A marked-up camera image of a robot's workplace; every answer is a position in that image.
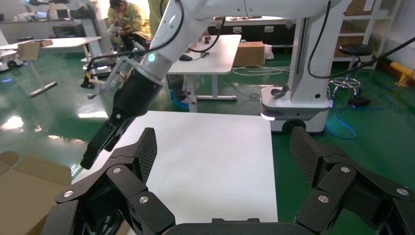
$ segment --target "blue cable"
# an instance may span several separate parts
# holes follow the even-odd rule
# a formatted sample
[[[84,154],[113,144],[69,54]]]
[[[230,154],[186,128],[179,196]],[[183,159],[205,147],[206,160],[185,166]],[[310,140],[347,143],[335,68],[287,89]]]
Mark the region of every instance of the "blue cable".
[[[388,101],[388,105],[386,107],[383,107],[383,108],[375,108],[375,107],[357,107],[357,108],[351,108],[351,107],[346,107],[346,108],[341,108],[341,109],[338,109],[337,110],[337,112],[334,114],[334,118],[339,123],[341,123],[343,126],[345,126],[347,129],[349,129],[353,133],[353,137],[343,137],[343,136],[339,136],[339,135],[333,133],[332,131],[330,131],[330,129],[327,127],[327,124],[325,125],[325,129],[327,130],[327,132],[329,134],[331,134],[331,135],[333,135],[333,136],[335,136],[335,137],[337,137],[339,139],[342,139],[342,140],[352,141],[352,140],[357,139],[357,133],[356,133],[356,131],[351,126],[347,125],[345,122],[343,122],[342,120],[340,120],[340,118],[337,115],[339,115],[340,113],[342,113],[344,111],[347,111],[347,110],[357,110],[357,109],[360,109],[360,110],[369,110],[369,111],[379,111],[379,110],[388,109],[388,108],[390,108],[392,106],[392,101],[387,96],[385,96],[388,92],[382,93],[381,91],[382,90],[388,90],[388,91],[390,91],[392,88],[395,88],[395,87],[396,87],[396,85],[393,86],[393,87],[389,87],[389,88],[381,88],[381,89],[379,89],[379,93],[381,95],[379,97],[377,97],[376,99],[373,100],[373,101],[375,101],[375,100],[378,100],[378,99],[380,99],[382,97],[385,97],[386,100]]]

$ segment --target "chair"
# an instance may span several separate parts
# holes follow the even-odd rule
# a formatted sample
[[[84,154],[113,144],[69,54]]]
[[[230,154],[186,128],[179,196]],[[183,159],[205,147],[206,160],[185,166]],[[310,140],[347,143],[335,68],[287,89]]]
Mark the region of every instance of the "chair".
[[[352,70],[356,61],[360,61],[360,56],[368,56],[373,54],[373,48],[364,44],[346,44],[340,46],[340,52],[346,55],[351,55],[352,59],[348,70]],[[346,77],[337,77],[330,81],[336,88],[333,91],[332,99],[336,98],[336,93],[339,88],[353,89],[354,96],[357,97],[362,92],[360,89],[360,82],[350,77],[350,73]]]

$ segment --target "teal led light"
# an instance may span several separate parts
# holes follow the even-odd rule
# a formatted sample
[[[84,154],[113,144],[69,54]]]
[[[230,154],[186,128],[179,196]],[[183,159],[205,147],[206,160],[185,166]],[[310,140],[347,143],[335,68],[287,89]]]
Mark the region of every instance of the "teal led light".
[[[148,55],[148,61],[153,62],[156,60],[156,55],[154,53],[151,53]]]

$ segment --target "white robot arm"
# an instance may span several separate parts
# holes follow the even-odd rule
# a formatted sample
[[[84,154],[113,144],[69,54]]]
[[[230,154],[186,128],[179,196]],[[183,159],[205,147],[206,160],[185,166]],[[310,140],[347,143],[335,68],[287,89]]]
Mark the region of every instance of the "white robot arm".
[[[113,112],[88,144],[81,166],[90,169],[102,149],[111,151],[135,117],[147,113],[173,63],[202,35],[214,16],[323,15],[329,0],[171,0],[150,51],[126,76],[114,96]],[[332,0],[336,6],[341,0]],[[90,62],[85,80],[90,79]]]
[[[184,22],[179,34],[168,46],[147,54],[140,67],[152,79],[163,80],[170,66],[206,30],[214,16],[278,16],[300,19],[323,14],[327,3],[328,0],[181,0]],[[181,4],[176,0],[170,1],[151,44],[152,48],[167,42],[176,32],[181,21]]]

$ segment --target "person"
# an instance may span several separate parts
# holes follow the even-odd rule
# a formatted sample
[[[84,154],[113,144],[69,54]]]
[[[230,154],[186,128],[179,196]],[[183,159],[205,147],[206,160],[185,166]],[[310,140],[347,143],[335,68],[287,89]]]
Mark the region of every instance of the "person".
[[[168,0],[164,0],[164,4],[162,6],[163,11],[165,11],[168,2]],[[160,3],[161,0],[148,0],[148,5],[150,8],[150,29],[152,37],[154,37],[156,34],[162,18],[162,15],[160,15]],[[189,104],[187,103],[186,88],[184,87],[184,75],[167,75],[167,83],[169,85],[169,89],[171,90],[171,98],[173,100],[173,104],[182,109],[188,110]]]
[[[127,50],[134,49],[132,40],[144,48],[146,48],[145,41],[151,40],[148,13],[135,3],[127,0],[110,0],[108,21],[112,25],[108,30],[112,35],[112,42],[116,43],[116,35],[119,35]]]

